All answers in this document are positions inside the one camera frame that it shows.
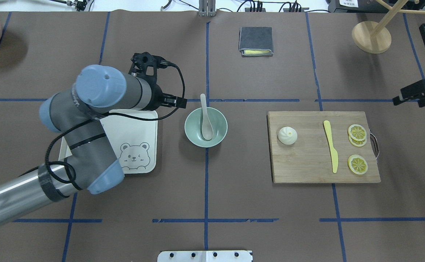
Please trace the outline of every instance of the white spoon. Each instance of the white spoon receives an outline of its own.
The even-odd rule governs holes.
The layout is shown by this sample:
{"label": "white spoon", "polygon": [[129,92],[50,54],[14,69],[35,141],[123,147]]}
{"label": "white spoon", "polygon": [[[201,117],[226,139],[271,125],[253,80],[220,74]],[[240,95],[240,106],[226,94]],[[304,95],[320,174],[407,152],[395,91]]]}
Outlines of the white spoon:
{"label": "white spoon", "polygon": [[202,108],[202,125],[201,125],[201,134],[205,140],[212,139],[212,125],[209,120],[208,110],[206,106],[206,95],[201,94],[201,108]]}

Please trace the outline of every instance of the knife handle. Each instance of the knife handle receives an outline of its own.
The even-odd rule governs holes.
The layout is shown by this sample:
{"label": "knife handle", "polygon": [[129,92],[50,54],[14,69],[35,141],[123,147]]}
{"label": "knife handle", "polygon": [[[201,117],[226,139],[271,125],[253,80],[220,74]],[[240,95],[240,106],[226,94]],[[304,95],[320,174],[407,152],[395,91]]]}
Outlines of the knife handle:
{"label": "knife handle", "polygon": [[334,144],[332,143],[332,128],[330,126],[330,122],[324,121],[324,130],[326,131],[327,141],[329,142],[329,148],[334,148]]}

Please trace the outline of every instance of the yellow knife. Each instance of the yellow knife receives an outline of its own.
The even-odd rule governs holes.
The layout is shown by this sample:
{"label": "yellow knife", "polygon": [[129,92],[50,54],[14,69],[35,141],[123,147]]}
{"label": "yellow knife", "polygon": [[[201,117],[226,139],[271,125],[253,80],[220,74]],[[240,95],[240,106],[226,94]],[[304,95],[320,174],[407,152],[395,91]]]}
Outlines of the yellow knife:
{"label": "yellow knife", "polygon": [[339,153],[334,148],[334,143],[332,143],[332,128],[330,126],[330,122],[324,121],[324,131],[326,132],[327,142],[329,143],[330,150],[330,159],[332,161],[332,173],[337,172],[337,168],[339,167]]}

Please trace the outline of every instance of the cartoon bear face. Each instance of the cartoon bear face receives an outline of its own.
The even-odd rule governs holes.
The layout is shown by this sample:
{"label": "cartoon bear face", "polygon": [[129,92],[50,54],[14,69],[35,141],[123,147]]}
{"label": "cartoon bear face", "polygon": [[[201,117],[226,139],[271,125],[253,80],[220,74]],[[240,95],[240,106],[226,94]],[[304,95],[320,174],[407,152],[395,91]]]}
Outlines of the cartoon bear face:
{"label": "cartoon bear face", "polygon": [[139,146],[130,146],[129,143],[123,143],[120,146],[122,153],[119,157],[119,162],[122,168],[128,169],[146,169],[146,166],[151,162],[148,154],[149,144],[144,142]]}

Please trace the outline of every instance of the gray towel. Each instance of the gray towel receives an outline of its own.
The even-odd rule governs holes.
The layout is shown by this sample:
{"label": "gray towel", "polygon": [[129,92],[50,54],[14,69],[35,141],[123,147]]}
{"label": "gray towel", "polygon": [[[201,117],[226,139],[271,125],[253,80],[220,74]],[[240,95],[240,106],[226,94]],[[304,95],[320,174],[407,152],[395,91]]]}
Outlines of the gray towel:
{"label": "gray towel", "polygon": [[243,56],[273,55],[272,28],[240,28],[239,50]]}

